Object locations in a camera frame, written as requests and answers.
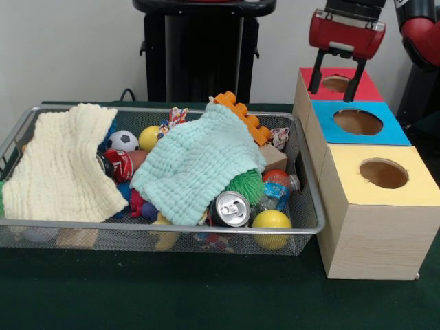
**yellow ball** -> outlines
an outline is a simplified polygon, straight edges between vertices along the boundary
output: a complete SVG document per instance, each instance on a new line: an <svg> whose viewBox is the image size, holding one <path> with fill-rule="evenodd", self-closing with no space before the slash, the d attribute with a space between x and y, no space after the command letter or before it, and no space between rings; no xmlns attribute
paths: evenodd
<svg viewBox="0 0 440 330"><path fill-rule="evenodd" d="M157 135L159 134L158 126L147 127L139 135L139 147L141 150L150 152L157 143Z"/></svg>
<svg viewBox="0 0 440 330"><path fill-rule="evenodd" d="M292 228L289 218L277 210L267 210L256 216L253 228ZM278 250L287 244L289 235L255 234L259 246L268 250Z"/></svg>

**wire mesh basket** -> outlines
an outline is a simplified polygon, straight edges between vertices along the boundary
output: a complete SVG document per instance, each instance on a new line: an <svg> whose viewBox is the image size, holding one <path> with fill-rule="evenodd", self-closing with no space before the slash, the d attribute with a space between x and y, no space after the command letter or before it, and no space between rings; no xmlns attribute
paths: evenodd
<svg viewBox="0 0 440 330"><path fill-rule="evenodd" d="M47 112L68 111L70 106L41 105L29 109L17 122L0 147L0 180L8 180L22 156L22 146L33 136L38 116ZM168 119L168 109L117 108L118 129L138 136L145 127ZM187 120L196 120L203 111L190 110ZM299 255L311 236L324 228L325 214L311 166L309 151L299 120L287 113L254 112L261 125L269 129L289 127L287 172L296 173L301 191L289 198L285 214L292 229L220 228L208 226L149 225L130 217L129 211L103 223L28 221L0 218L0 247L76 248L119 251L218 252L236 254ZM266 247L256 241L264 240Z"/></svg>

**green koosh ball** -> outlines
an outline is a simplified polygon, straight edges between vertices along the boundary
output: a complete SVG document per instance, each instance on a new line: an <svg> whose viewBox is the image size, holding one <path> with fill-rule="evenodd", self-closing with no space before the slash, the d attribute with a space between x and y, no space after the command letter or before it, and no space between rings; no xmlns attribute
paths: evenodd
<svg viewBox="0 0 440 330"><path fill-rule="evenodd" d="M0 217L4 217L5 210L3 209L3 185L5 183L3 181L0 181Z"/></svg>
<svg viewBox="0 0 440 330"><path fill-rule="evenodd" d="M260 201L264 190L265 184L258 170L249 170L237 175L225 189L225 191L234 191L243 195L252 206Z"/></svg>

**soda can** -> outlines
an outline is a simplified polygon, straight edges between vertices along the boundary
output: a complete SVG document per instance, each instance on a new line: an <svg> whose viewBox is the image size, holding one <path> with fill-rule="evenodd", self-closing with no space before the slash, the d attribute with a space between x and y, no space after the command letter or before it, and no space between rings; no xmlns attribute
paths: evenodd
<svg viewBox="0 0 440 330"><path fill-rule="evenodd" d="M250 218L247 199L234 191L221 193L211 204L212 222L221 227L242 227Z"/></svg>

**wooden block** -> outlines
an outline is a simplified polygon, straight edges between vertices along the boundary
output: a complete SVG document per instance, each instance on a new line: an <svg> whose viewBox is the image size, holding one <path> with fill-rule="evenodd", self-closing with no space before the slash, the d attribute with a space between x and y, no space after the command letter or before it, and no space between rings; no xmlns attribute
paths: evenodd
<svg viewBox="0 0 440 330"><path fill-rule="evenodd" d="M305 137L318 181L327 143L411 145L384 102L312 101Z"/></svg>
<svg viewBox="0 0 440 330"><path fill-rule="evenodd" d="M310 158L315 172L315 178L319 184L319 179L324 163L324 156L327 150L327 142L320 128L315 111L310 111L309 121L305 130L305 138L309 147Z"/></svg>
<svg viewBox="0 0 440 330"><path fill-rule="evenodd" d="M329 278L416 277L440 227L440 190L415 147L330 144L320 191Z"/></svg>
<svg viewBox="0 0 440 330"><path fill-rule="evenodd" d="M299 71L298 80L296 81L293 115L300 119L304 132L307 127L311 108L311 101L307 88L308 86L304 83L303 75L301 74L301 71Z"/></svg>
<svg viewBox="0 0 440 330"><path fill-rule="evenodd" d="M63 228L56 237L60 248L93 248L98 238L98 229Z"/></svg>
<svg viewBox="0 0 440 330"><path fill-rule="evenodd" d="M301 67L300 75L307 89L313 73L313 67ZM316 94L309 93L311 100L319 101L342 101L348 82L354 77L356 70L346 67L323 67L321 68L322 79ZM359 81L354 101L383 102L379 90L365 70Z"/></svg>
<svg viewBox="0 0 440 330"><path fill-rule="evenodd" d="M260 152L267 161L265 172L272 170L286 171L287 156L271 144L260 147Z"/></svg>

